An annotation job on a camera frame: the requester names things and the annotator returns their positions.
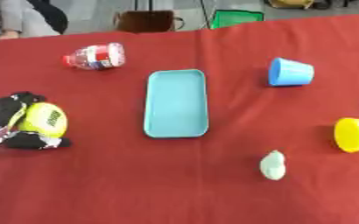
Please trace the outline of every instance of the ball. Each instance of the ball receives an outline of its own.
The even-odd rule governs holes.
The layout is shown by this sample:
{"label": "ball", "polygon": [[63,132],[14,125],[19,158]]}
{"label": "ball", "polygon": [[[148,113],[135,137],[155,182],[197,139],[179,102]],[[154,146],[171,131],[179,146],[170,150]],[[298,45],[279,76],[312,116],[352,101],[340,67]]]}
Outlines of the ball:
{"label": "ball", "polygon": [[46,137],[62,137],[67,131],[67,116],[61,108],[47,102],[32,104],[18,125],[22,131],[36,131]]}

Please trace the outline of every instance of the yellow plastic cup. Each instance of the yellow plastic cup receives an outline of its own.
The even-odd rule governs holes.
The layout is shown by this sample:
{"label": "yellow plastic cup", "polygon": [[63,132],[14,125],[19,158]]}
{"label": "yellow plastic cup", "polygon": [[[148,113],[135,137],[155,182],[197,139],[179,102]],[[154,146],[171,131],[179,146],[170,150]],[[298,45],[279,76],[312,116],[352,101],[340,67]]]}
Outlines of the yellow plastic cup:
{"label": "yellow plastic cup", "polygon": [[334,140],[346,152],[359,151],[359,119],[339,120],[334,126]]}

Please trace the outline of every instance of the blue plastic cup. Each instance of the blue plastic cup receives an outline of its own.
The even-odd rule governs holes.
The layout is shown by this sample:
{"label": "blue plastic cup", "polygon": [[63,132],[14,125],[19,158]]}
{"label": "blue plastic cup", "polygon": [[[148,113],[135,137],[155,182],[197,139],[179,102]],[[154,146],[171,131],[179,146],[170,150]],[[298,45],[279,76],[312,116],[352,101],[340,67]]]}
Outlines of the blue plastic cup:
{"label": "blue plastic cup", "polygon": [[268,81],[271,86],[300,86],[310,84],[313,77],[313,66],[276,58],[272,61]]}

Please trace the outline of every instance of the green chair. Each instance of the green chair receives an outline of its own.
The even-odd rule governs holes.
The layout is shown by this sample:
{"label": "green chair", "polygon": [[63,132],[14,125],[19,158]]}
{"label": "green chair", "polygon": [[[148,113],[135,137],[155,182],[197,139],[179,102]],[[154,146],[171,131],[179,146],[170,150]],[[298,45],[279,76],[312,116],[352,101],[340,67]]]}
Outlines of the green chair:
{"label": "green chair", "polygon": [[249,10],[217,10],[211,24],[211,29],[264,21],[263,12]]}

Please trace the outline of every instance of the white object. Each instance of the white object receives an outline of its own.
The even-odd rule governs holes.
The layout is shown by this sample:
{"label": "white object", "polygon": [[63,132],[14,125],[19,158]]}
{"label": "white object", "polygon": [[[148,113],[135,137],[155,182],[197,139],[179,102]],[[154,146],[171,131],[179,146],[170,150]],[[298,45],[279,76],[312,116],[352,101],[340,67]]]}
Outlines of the white object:
{"label": "white object", "polygon": [[268,179],[282,179],[285,176],[285,156],[278,150],[272,151],[261,160],[260,170]]}

